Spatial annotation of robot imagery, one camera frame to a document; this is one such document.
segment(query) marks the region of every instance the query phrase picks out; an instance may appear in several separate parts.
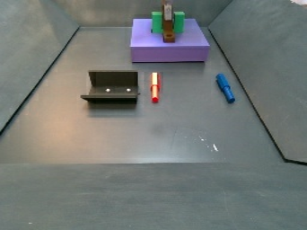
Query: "green block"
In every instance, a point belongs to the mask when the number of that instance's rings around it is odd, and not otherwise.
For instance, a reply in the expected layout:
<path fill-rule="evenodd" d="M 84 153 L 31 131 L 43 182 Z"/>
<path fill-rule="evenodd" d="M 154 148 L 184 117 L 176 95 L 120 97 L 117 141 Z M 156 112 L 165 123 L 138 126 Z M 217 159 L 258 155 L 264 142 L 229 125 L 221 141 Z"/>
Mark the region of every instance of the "green block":
<path fill-rule="evenodd" d="M 162 33 L 161 12 L 150 12 L 150 32 Z"/>
<path fill-rule="evenodd" d="M 184 29 L 184 12 L 173 12 L 173 31 L 181 33 Z"/>

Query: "gray wall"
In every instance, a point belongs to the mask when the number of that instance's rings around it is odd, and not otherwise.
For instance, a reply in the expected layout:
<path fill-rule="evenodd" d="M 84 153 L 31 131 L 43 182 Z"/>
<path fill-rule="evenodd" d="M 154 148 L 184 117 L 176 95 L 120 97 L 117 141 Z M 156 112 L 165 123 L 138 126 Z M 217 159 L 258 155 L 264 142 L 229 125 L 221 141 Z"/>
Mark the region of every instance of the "gray wall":
<path fill-rule="evenodd" d="M 148 18 L 160 10 L 160 0 L 53 0 L 81 26 L 132 26 L 133 18 Z M 176 11 L 208 26 L 230 0 L 173 0 Z"/>
<path fill-rule="evenodd" d="M 233 0 L 209 25 L 284 157 L 307 162 L 307 10 Z"/>
<path fill-rule="evenodd" d="M 75 30 L 49 0 L 1 1 L 0 131 Z"/>

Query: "gray floor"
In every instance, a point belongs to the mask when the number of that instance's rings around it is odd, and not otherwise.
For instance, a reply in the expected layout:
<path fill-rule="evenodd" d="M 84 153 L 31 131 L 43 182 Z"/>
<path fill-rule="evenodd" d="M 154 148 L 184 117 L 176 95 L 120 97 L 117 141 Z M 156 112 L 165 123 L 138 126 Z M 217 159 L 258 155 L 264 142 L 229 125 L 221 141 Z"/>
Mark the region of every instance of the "gray floor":
<path fill-rule="evenodd" d="M 0 137 L 0 162 L 19 163 L 0 164 L 1 228 L 304 230 L 307 169 L 281 163 L 206 29 L 205 65 L 132 65 L 129 31 L 81 29 Z M 132 68 L 136 107 L 88 106 L 86 71 Z M 162 72 L 154 105 L 150 71 Z M 116 162 L 202 163 L 71 164 Z"/>
<path fill-rule="evenodd" d="M 132 64 L 130 28 L 81 28 L 0 137 L 1 163 L 281 162 L 206 29 L 205 63 Z M 140 95 L 129 105 L 89 105 L 89 70 L 138 71 Z M 148 76 L 161 72 L 158 104 Z M 226 104 L 214 81 L 229 78 Z"/>
<path fill-rule="evenodd" d="M 2 164 L 6 230 L 304 230 L 307 169 L 290 164 Z"/>

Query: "black holder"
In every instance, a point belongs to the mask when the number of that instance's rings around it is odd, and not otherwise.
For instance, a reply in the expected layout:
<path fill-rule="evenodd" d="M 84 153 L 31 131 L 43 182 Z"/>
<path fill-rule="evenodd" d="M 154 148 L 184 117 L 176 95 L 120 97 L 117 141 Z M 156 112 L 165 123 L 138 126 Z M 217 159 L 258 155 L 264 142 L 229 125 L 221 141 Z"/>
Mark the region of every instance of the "black holder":
<path fill-rule="evenodd" d="M 138 95 L 136 71 L 88 71 L 90 90 L 80 97 L 89 102 L 134 101 Z"/>

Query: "purple block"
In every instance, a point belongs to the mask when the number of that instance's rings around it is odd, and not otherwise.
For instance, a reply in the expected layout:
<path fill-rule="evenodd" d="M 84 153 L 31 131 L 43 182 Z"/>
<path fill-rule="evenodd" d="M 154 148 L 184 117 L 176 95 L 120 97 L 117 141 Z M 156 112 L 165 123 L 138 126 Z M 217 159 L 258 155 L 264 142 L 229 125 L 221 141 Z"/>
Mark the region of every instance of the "purple block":
<path fill-rule="evenodd" d="M 129 47 L 132 62 L 206 61 L 209 49 L 194 19 L 184 19 L 174 43 L 164 43 L 161 34 L 150 33 L 150 19 L 133 19 Z"/>

